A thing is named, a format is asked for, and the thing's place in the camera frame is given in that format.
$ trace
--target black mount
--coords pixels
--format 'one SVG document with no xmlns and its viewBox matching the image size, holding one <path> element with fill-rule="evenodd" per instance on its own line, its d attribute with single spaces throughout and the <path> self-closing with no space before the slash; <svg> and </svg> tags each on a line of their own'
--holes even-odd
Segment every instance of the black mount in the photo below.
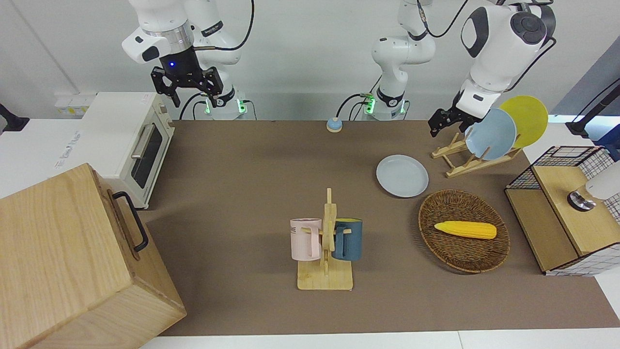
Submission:
<svg viewBox="0 0 620 349">
<path fill-rule="evenodd" d="M 461 132 L 465 132 L 469 126 L 475 124 L 476 122 L 482 121 L 482 119 L 473 117 L 456 107 L 456 102 L 461 97 L 461 94 L 462 93 L 459 92 L 454 97 L 453 105 L 450 109 L 448 109 L 447 111 L 444 109 L 437 109 L 433 116 L 431 116 L 431 118 L 428 120 L 431 136 L 436 137 L 439 131 L 457 122 L 461 123 L 461 125 L 459 126 L 459 130 Z"/>
<path fill-rule="evenodd" d="M 164 56 L 159 61 L 164 67 L 156 66 L 151 72 L 151 79 L 157 93 L 171 97 L 174 106 L 179 107 L 181 101 L 176 91 L 177 88 L 196 88 L 206 93 L 215 105 L 215 100 L 222 93 L 224 84 L 214 66 L 205 71 L 200 68 L 193 47 L 180 53 Z M 170 80 L 170 85 L 166 85 L 164 77 Z"/>
<path fill-rule="evenodd" d="M 0 104 L 0 115 L 6 119 L 7 125 L 4 128 L 4 132 L 18 132 L 24 129 L 28 121 L 30 121 L 27 117 L 19 117 L 13 113 L 11 113 L 6 107 Z"/>
<path fill-rule="evenodd" d="M 588 138 L 588 132 L 585 130 L 585 126 L 594 119 L 603 109 L 607 108 L 616 98 L 620 96 L 620 84 L 617 85 L 607 96 L 605 96 L 597 105 L 595 105 L 589 112 L 583 116 L 583 118 L 577 122 L 567 122 L 566 127 L 569 128 L 571 134 Z"/>
</svg>

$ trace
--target yellow corn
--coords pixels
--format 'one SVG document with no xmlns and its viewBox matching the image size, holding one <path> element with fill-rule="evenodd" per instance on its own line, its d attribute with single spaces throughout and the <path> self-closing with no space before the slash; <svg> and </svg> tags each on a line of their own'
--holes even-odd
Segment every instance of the yellow corn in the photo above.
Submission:
<svg viewBox="0 0 620 349">
<path fill-rule="evenodd" d="M 489 223 L 448 220 L 435 224 L 435 228 L 442 232 L 460 237 L 483 238 L 488 240 L 497 236 L 497 228 Z"/>
</svg>

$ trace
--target mug rack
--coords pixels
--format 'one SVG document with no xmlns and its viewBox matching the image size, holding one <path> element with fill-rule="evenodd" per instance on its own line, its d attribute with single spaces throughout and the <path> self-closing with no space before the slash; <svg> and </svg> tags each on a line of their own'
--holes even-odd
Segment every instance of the mug rack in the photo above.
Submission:
<svg viewBox="0 0 620 349">
<path fill-rule="evenodd" d="M 332 188 L 327 188 L 327 203 L 323 209 L 321 258 L 314 261 L 297 262 L 297 288 L 300 290 L 348 290 L 353 289 L 353 270 L 350 261 L 332 257 L 334 246 L 334 227 L 336 223 L 336 204 L 332 202 Z"/>
<path fill-rule="evenodd" d="M 461 135 L 459 132 L 457 132 L 456 135 L 454 135 L 454 137 L 452 138 L 452 141 L 450 142 L 450 144 L 448 144 L 447 146 L 443 148 L 437 147 L 437 150 L 431 153 L 431 157 L 433 159 L 441 157 L 446 161 L 448 166 L 450 166 L 450 170 L 446 172 L 447 178 L 465 175 L 466 173 L 470 173 L 473 171 L 481 170 L 483 168 L 495 166 L 497 164 L 504 163 L 506 161 L 510 161 L 514 159 L 517 156 L 517 154 L 521 152 L 521 148 L 512 148 L 508 151 L 508 153 L 506 153 L 506 155 L 502 156 L 501 158 L 498 158 L 495 160 L 485 160 L 484 157 L 491 150 L 491 147 L 487 147 L 484 153 L 482 154 L 482 156 L 477 157 L 475 154 L 471 154 L 471 156 L 467 159 L 467 161 L 465 161 L 463 165 L 455 166 L 452 163 L 452 161 L 450 161 L 450 159 L 448 158 L 448 155 L 465 152 L 465 151 L 469 152 L 469 150 L 467 149 L 466 140 L 470 133 L 471 133 L 471 129 L 469 129 L 469 131 L 467 132 L 467 134 L 462 140 L 457 140 L 459 136 Z"/>
</svg>

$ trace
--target woven basket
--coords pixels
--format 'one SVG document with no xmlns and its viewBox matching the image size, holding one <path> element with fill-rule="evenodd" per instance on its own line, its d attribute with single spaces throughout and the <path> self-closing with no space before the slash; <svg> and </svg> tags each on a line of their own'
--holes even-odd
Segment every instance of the woven basket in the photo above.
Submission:
<svg viewBox="0 0 620 349">
<path fill-rule="evenodd" d="M 435 228 L 446 220 L 491 223 L 497 236 L 491 240 L 458 237 Z M 442 190 L 429 195 L 420 208 L 418 224 L 431 252 L 452 268 L 482 273 L 502 265 L 510 251 L 510 237 L 502 218 L 476 195 L 459 190 Z"/>
</svg>

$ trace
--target wooden crate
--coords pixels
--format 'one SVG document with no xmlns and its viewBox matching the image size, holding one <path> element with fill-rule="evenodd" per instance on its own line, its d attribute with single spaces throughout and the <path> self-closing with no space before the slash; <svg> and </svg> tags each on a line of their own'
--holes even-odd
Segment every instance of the wooden crate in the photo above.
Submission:
<svg viewBox="0 0 620 349">
<path fill-rule="evenodd" d="M 506 189 L 541 271 L 563 268 L 620 242 L 620 225 L 596 200 L 588 212 L 573 209 L 567 195 L 587 182 L 576 166 L 533 166 L 540 189 Z"/>
<path fill-rule="evenodd" d="M 0 200 L 0 348 L 138 348 L 186 315 L 109 189 L 85 164 Z"/>
</svg>

